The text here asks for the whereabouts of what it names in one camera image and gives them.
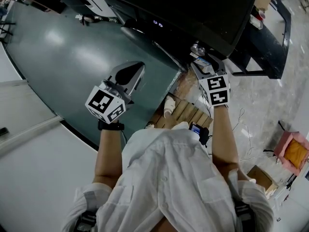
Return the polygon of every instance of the strap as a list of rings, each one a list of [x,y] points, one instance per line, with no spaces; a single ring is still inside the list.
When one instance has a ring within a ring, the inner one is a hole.
[[[119,122],[107,124],[102,120],[98,120],[98,129],[101,130],[109,130],[109,131],[123,131],[125,129],[125,125]]]

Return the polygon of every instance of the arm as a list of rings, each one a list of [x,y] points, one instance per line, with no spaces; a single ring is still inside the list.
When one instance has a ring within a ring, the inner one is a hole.
[[[238,152],[228,110],[225,106],[216,106],[214,107],[212,133],[212,162],[225,179],[227,179],[231,170],[238,169],[239,180],[248,180],[239,170],[238,161]]]
[[[122,175],[120,131],[102,130],[93,183],[114,188]]]

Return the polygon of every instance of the wooden pallet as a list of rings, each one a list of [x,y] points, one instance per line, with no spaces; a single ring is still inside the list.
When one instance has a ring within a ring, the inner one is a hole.
[[[179,122],[186,121],[190,125],[192,122],[197,123],[199,126],[203,128],[208,128],[212,123],[212,118],[210,118],[206,113],[202,110],[195,107],[193,104],[180,100],[176,96],[169,94],[175,100],[175,110],[172,113],[172,116]],[[163,117],[164,110],[164,101],[161,102],[156,112],[150,119],[149,123],[155,124],[155,128],[164,128],[165,126],[165,118]]]

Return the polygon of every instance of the person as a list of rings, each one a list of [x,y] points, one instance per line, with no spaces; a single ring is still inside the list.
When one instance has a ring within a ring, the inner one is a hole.
[[[211,159],[188,123],[173,119],[174,108],[167,96],[168,129],[137,131],[123,152],[119,131],[101,132],[93,183],[77,189],[63,232],[90,231],[77,230],[87,211],[98,232],[247,231],[239,201],[253,212],[250,231],[272,230],[264,189],[239,168],[228,109],[214,107]]]

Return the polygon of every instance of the shirt pocket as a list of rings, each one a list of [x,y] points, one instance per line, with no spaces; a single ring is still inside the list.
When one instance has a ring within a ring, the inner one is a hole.
[[[115,186],[106,203],[129,206],[132,194],[133,186]]]
[[[228,185],[220,175],[199,181],[197,187],[205,203],[214,203],[226,198],[231,198]]]

